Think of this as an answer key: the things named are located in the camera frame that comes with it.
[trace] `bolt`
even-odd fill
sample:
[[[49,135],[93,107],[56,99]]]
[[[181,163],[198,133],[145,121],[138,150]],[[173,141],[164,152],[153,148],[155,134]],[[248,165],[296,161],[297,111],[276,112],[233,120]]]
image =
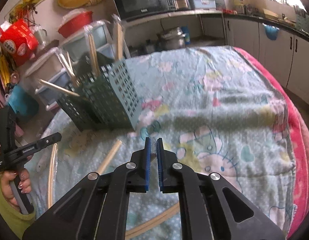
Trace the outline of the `bolt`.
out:
[[[126,164],[127,169],[134,169],[136,167],[135,163],[127,163]]]
[[[91,173],[88,174],[88,179],[94,180],[96,178],[98,178],[98,174],[97,173],[91,172]]]
[[[220,179],[220,175],[219,173],[211,173],[210,174],[210,177],[213,179],[213,180],[219,180]]]
[[[181,163],[173,163],[172,167],[176,170],[182,169],[182,164]]]

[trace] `red plastic bag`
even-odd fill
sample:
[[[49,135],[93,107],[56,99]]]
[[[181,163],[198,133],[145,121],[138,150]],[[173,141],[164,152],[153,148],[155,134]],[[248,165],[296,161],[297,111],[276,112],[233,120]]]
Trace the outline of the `red plastic bag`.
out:
[[[20,19],[12,24],[6,31],[0,28],[0,42],[12,55],[17,66],[24,64],[38,46],[38,41],[29,30],[24,20]]]

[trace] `black microwave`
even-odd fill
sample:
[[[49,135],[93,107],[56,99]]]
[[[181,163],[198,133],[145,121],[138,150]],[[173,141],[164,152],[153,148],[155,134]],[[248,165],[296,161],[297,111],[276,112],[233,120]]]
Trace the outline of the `black microwave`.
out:
[[[174,0],[114,0],[122,20],[135,20],[144,16],[176,10]]]

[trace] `microwave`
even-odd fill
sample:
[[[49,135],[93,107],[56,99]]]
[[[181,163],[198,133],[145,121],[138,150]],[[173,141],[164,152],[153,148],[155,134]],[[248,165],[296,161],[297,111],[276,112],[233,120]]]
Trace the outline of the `microwave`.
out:
[[[154,14],[176,11],[174,0],[105,0],[108,15],[131,21]]]

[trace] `microwave door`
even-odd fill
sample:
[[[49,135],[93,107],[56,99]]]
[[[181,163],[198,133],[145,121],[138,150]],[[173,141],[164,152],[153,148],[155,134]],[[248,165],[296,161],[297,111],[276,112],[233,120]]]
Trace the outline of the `microwave door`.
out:
[[[167,0],[114,0],[121,19],[168,11]]]

